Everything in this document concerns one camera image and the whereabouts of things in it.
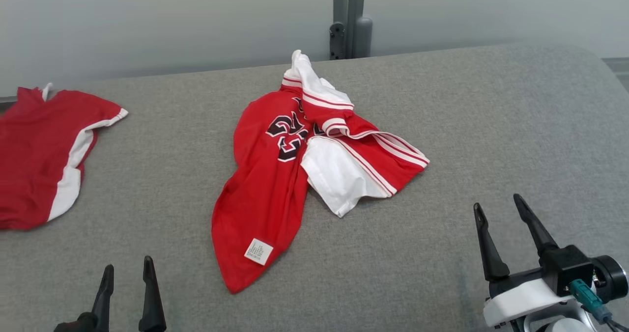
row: cable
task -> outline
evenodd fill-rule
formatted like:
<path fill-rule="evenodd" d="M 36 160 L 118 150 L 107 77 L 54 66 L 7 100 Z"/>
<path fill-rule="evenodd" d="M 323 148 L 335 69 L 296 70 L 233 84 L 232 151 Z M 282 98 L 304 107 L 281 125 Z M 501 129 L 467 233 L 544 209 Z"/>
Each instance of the cable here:
<path fill-rule="evenodd" d="M 612 325 L 616 328 L 616 330 L 621 330 L 622 332 L 629 332 L 629 328 L 620 325 L 620 323 L 617 323 L 616 321 L 610 320 L 609 322 L 607 322 L 607 325 Z"/>
<path fill-rule="evenodd" d="M 586 310 L 592 314 L 594 319 L 601 325 L 611 321 L 611 311 L 609 311 L 602 300 L 593 292 L 589 285 L 583 280 L 575 279 L 570 283 L 570 293 L 582 303 Z"/>
<path fill-rule="evenodd" d="M 607 321 L 607 327 L 609 327 L 611 332 L 618 332 L 618 330 L 611 323 L 609 323 L 609 321 Z"/>

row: gray fabric surface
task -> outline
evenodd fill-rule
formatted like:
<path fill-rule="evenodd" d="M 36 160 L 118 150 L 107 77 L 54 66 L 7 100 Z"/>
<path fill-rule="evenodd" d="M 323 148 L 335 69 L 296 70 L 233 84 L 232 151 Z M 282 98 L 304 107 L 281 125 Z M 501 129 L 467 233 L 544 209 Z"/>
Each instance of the gray fabric surface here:
<path fill-rule="evenodd" d="M 493 331 L 472 204 L 485 208 L 512 272 L 530 269 L 537 256 L 516 192 L 560 245 L 629 267 L 629 95 L 584 50 L 492 46 L 314 63 L 359 115 L 431 165 L 343 219 L 310 191 L 290 249 L 230 295 L 211 212 L 235 169 L 240 113 L 277 90 L 286 68 L 75 85 L 130 114 L 99 133 L 68 213 L 0 233 L 1 329 L 51 331 L 75 319 L 112 263 L 111 329 L 137 330 L 150 254 L 169 331 Z M 627 299 L 610 307 L 629 325 Z"/>

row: white trim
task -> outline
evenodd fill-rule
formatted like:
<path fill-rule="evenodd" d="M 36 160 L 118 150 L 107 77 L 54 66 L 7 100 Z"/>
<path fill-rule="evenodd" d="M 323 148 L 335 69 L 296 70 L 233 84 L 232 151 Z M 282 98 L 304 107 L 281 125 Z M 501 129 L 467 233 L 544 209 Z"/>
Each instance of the white trim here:
<path fill-rule="evenodd" d="M 425 158 L 425 155 L 423 155 L 422 152 L 419 151 L 419 149 L 415 148 L 414 146 L 412 146 L 409 142 L 403 140 L 402 138 L 393 135 L 391 133 L 386 133 L 383 132 L 382 133 L 382 137 L 386 138 L 387 140 L 389 140 L 391 143 L 395 144 L 396 146 L 400 147 L 400 149 L 402 149 L 403 151 L 411 151 L 412 153 L 417 153 L 417 154 L 421 154 L 422 157 Z"/>
<path fill-rule="evenodd" d="M 285 81 L 295 82 L 295 83 L 300 83 L 301 84 L 301 79 L 299 79 L 299 76 L 297 76 L 296 78 L 290 78 L 290 77 L 286 77 L 286 73 L 285 73 L 285 76 L 284 76 Z"/>
<path fill-rule="evenodd" d="M 330 127 L 330 125 L 335 124 L 335 123 L 340 123 L 340 124 L 346 125 L 345 119 L 342 119 L 340 117 L 336 117 L 336 118 L 328 119 L 328 121 L 323 122 L 323 124 L 321 125 L 321 128 L 323 128 L 323 131 L 325 133 L 328 133 L 328 128 Z"/>
<path fill-rule="evenodd" d="M 353 103 L 351 103 L 351 102 L 330 101 L 329 98 L 326 98 L 324 95 L 319 95 L 319 94 L 314 93 L 314 92 L 307 93 L 305 91 L 305 89 L 303 89 L 303 88 L 302 88 L 302 92 L 304 93 L 304 95 L 310 97 L 311 99 L 315 99 L 317 101 L 321 101 L 321 102 L 324 102 L 326 104 L 330 104 L 332 106 L 352 106 L 353 107 Z"/>
<path fill-rule="evenodd" d="M 325 133 L 328 137 L 341 137 L 344 136 L 350 129 L 347 126 L 340 126 L 338 124 L 333 127 L 329 127 Z"/>
<path fill-rule="evenodd" d="M 52 89 L 52 83 L 46 84 L 46 87 L 41 91 L 41 99 L 43 101 L 48 100 L 48 92 Z"/>
<path fill-rule="evenodd" d="M 79 197 L 79 189 L 81 188 L 81 171 L 77 169 L 77 166 L 83 161 L 87 150 L 94 141 L 94 131 L 92 129 L 99 127 L 112 126 L 119 120 L 128 115 L 127 110 L 120 109 L 120 112 L 112 119 L 105 119 L 103 121 L 90 124 L 89 126 L 81 129 L 74 139 L 74 144 L 70 148 L 68 154 L 68 162 L 63 167 L 63 175 L 61 180 L 57 182 L 57 193 L 52 201 L 52 207 L 50 207 L 50 214 L 48 221 L 65 213 L 72 207 L 74 201 Z"/>
<path fill-rule="evenodd" d="M 284 86 L 294 86 L 297 88 L 301 88 L 301 83 L 286 81 L 286 79 L 282 79 L 282 85 Z"/>
<path fill-rule="evenodd" d="M 425 155 L 423 155 L 422 152 L 420 152 L 419 150 L 415 149 L 415 151 L 412 151 L 411 149 L 408 148 L 402 148 L 401 146 L 394 144 L 393 142 L 391 142 L 390 139 L 386 138 L 387 134 L 378 134 L 378 135 L 374 135 L 374 137 L 378 137 L 380 138 L 380 140 L 382 142 L 385 142 L 388 146 L 393 147 L 393 149 L 397 152 L 403 153 L 407 156 L 410 156 L 411 158 L 419 158 L 419 160 L 421 160 L 425 165 L 424 167 L 428 166 L 428 164 L 430 164 L 430 160 L 428 160 Z"/>
<path fill-rule="evenodd" d="M 336 109 L 336 110 L 353 110 L 353 105 L 352 104 L 347 104 L 347 105 L 332 105 L 329 104 L 327 102 L 323 102 L 323 101 L 319 101 L 316 99 L 313 99 L 312 97 L 303 94 L 302 95 L 302 100 L 306 101 L 312 105 L 315 106 L 321 106 L 322 108 L 327 108 L 327 109 Z"/>
<path fill-rule="evenodd" d="M 356 133 L 355 135 L 353 135 L 353 134 L 348 132 L 348 134 L 346 134 L 346 136 L 348 136 L 349 138 L 352 138 L 352 139 L 360 139 L 360 138 L 367 137 L 368 135 L 373 135 L 373 133 L 380 134 L 382 132 L 371 130 L 371 131 L 364 131 L 364 132 Z"/>
<path fill-rule="evenodd" d="M 371 166 L 371 164 L 369 164 L 369 162 L 367 160 L 365 160 L 365 158 L 361 157 L 359 153 L 357 153 L 354 149 L 352 149 L 352 147 L 350 147 L 346 142 L 342 141 L 339 138 L 330 138 L 333 139 L 334 141 L 339 142 L 347 151 L 349 151 L 352 156 L 354 156 L 357 160 L 359 160 L 359 165 L 362 166 L 365 170 L 366 173 L 368 173 L 371 178 L 373 178 L 376 183 L 379 183 L 380 186 L 383 186 L 387 191 L 389 191 L 389 193 L 391 193 L 391 195 L 395 195 L 395 193 L 398 192 L 398 190 L 393 187 L 391 184 L 389 184 L 389 182 L 382 177 L 382 175 L 380 175 L 380 173 L 378 171 L 375 170 L 375 168 L 373 168 L 373 166 Z"/>
<path fill-rule="evenodd" d="M 423 160 L 409 157 L 407 154 L 404 154 L 401 151 L 398 151 L 397 149 L 392 148 L 391 146 L 386 144 L 380 137 L 378 137 L 378 135 L 373 135 L 373 139 L 375 139 L 375 141 L 377 141 L 378 144 L 380 144 L 380 146 L 383 149 L 385 149 L 386 151 L 388 151 L 389 153 L 395 155 L 396 157 L 400 159 L 403 159 L 403 160 L 406 160 L 407 162 L 421 166 L 422 168 L 426 168 L 428 166 L 428 164 L 424 162 Z"/>

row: jersey number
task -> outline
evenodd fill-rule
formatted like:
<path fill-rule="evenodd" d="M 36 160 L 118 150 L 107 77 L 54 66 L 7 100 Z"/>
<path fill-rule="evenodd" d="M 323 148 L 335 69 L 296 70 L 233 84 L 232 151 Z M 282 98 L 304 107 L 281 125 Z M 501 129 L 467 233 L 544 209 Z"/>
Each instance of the jersey number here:
<path fill-rule="evenodd" d="M 299 111 L 301 111 L 301 100 L 297 99 L 299 103 Z M 315 135 L 323 135 L 324 132 L 319 129 L 315 124 L 313 125 L 313 131 Z M 271 137 L 279 137 L 277 141 L 277 148 L 279 148 L 279 154 L 277 160 L 281 162 L 290 162 L 297 158 L 297 151 L 301 146 L 301 143 L 306 140 L 308 136 L 308 129 L 305 128 L 299 119 L 297 119 L 297 113 L 294 111 L 288 115 L 279 115 L 271 122 L 267 134 Z"/>

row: red fabric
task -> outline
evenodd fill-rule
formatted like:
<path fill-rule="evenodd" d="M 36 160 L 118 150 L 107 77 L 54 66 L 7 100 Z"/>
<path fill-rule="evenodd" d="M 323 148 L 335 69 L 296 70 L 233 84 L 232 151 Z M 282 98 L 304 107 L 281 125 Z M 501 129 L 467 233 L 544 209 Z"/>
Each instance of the red fabric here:
<path fill-rule="evenodd" d="M 214 205 L 211 229 L 216 259 L 232 294 L 253 283 L 289 247 L 301 225 L 308 182 L 299 166 L 305 139 L 297 133 L 310 135 L 313 126 L 299 110 L 298 97 L 286 88 L 261 97 L 247 106 L 234 131 L 238 169 Z M 303 127 L 279 119 L 277 125 L 286 132 L 272 136 L 268 131 L 277 117 L 296 117 Z M 292 148 L 295 157 L 288 159 Z M 245 258 L 253 238 L 273 247 L 265 265 Z"/>
<path fill-rule="evenodd" d="M 211 227 L 216 259 L 232 294 L 252 284 L 297 234 L 308 188 L 308 175 L 300 163 L 308 138 L 324 135 L 318 126 L 341 118 L 341 125 L 346 123 L 344 127 L 351 135 L 380 133 L 353 110 L 337 108 L 351 104 L 314 106 L 303 100 L 302 92 L 300 87 L 283 85 L 252 102 L 234 131 L 238 169 L 214 205 Z M 389 186 L 395 187 L 389 191 L 391 195 L 427 165 L 394 157 L 371 135 L 356 140 L 337 131 L 334 137 L 359 153 L 368 162 L 364 166 L 373 166 Z M 253 239 L 273 247 L 265 265 L 245 257 Z"/>
<path fill-rule="evenodd" d="M 0 117 L 0 229 L 32 229 L 49 220 L 57 184 L 79 131 L 113 119 L 120 106 L 62 90 L 44 101 L 38 88 L 18 88 Z M 83 156 L 96 143 L 96 133 Z M 77 167 L 83 172 L 83 161 Z"/>

